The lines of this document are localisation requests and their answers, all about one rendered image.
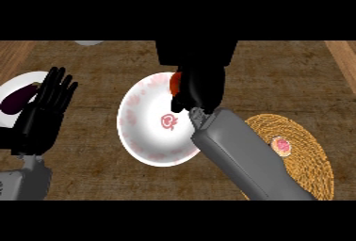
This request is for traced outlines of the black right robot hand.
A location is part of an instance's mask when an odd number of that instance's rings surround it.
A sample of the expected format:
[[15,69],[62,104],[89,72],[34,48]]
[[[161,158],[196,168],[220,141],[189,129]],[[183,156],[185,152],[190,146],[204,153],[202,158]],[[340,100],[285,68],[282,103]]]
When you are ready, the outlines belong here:
[[171,100],[171,111],[179,113],[198,107],[205,114],[211,114],[224,95],[224,67],[185,65],[177,67],[177,71],[182,72],[182,77],[179,93]]

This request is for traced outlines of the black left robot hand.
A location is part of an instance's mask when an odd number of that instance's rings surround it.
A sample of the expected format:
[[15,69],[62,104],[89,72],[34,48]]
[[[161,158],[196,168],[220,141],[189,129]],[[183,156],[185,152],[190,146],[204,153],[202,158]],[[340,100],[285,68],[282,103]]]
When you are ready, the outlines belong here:
[[65,68],[53,67],[12,128],[0,127],[0,149],[12,155],[43,155],[56,142],[63,113],[78,86]]

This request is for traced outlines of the red tomato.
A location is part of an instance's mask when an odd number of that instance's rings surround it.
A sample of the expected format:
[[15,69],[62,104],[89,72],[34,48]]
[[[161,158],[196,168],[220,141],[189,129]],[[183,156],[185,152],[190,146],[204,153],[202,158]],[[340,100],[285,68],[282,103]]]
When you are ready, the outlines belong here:
[[182,72],[174,72],[170,78],[170,92],[173,96],[179,94]]

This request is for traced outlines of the white bowl with pink pattern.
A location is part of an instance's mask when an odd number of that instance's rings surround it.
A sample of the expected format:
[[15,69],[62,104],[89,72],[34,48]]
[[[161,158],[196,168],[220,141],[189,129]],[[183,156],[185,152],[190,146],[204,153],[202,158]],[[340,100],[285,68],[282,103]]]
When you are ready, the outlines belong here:
[[117,132],[130,155],[146,165],[171,167],[199,153],[190,136],[195,128],[189,112],[171,111],[171,72],[146,76],[124,95]]

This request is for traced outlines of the round woven wicker placemat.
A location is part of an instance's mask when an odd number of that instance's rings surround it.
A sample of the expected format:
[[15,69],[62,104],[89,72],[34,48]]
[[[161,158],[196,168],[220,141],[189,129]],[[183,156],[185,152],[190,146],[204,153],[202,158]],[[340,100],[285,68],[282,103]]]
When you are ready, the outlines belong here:
[[334,199],[334,172],[320,144],[303,126],[284,116],[260,114],[245,120],[253,131],[270,146],[275,137],[284,137],[292,147],[291,155],[281,157],[288,174],[319,201]]

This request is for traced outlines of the dark purple eggplant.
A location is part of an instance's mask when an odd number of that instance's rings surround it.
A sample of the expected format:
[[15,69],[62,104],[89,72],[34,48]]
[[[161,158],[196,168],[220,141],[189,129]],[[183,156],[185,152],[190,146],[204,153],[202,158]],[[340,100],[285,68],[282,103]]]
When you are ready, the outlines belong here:
[[34,82],[16,90],[0,103],[0,111],[7,115],[15,115],[25,107],[27,103],[37,94],[40,83]]

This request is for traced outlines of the black box appliance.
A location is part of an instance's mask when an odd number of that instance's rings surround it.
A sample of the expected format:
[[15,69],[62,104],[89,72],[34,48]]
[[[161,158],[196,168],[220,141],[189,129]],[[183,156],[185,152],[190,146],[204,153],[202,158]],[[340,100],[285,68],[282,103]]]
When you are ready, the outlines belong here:
[[161,65],[207,64],[227,66],[238,40],[158,40],[155,49]]

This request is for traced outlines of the white plate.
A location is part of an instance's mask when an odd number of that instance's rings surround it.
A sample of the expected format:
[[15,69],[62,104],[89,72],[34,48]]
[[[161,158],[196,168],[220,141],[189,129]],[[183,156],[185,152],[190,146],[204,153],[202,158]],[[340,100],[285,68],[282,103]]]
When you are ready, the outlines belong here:
[[[32,84],[34,82],[41,83],[47,72],[35,71],[35,72],[25,72],[19,74],[13,79],[10,79],[1,86],[0,86],[0,103],[6,99],[6,97],[21,88]],[[15,121],[18,119],[19,114],[7,115],[0,111],[0,127],[12,128]]]

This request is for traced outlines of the pink round cupcake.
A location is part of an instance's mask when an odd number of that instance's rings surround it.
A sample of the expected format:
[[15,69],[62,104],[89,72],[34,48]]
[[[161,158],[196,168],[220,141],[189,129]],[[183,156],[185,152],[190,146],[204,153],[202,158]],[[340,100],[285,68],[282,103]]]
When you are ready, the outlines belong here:
[[270,147],[273,148],[273,151],[281,157],[287,157],[291,155],[292,147],[288,140],[284,137],[273,138]]

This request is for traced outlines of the white round dish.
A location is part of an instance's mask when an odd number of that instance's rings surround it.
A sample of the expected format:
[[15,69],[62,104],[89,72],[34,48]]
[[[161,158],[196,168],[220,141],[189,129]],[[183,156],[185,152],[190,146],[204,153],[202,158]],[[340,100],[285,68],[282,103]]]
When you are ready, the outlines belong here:
[[105,42],[103,40],[75,40],[75,43],[81,46],[93,46]]

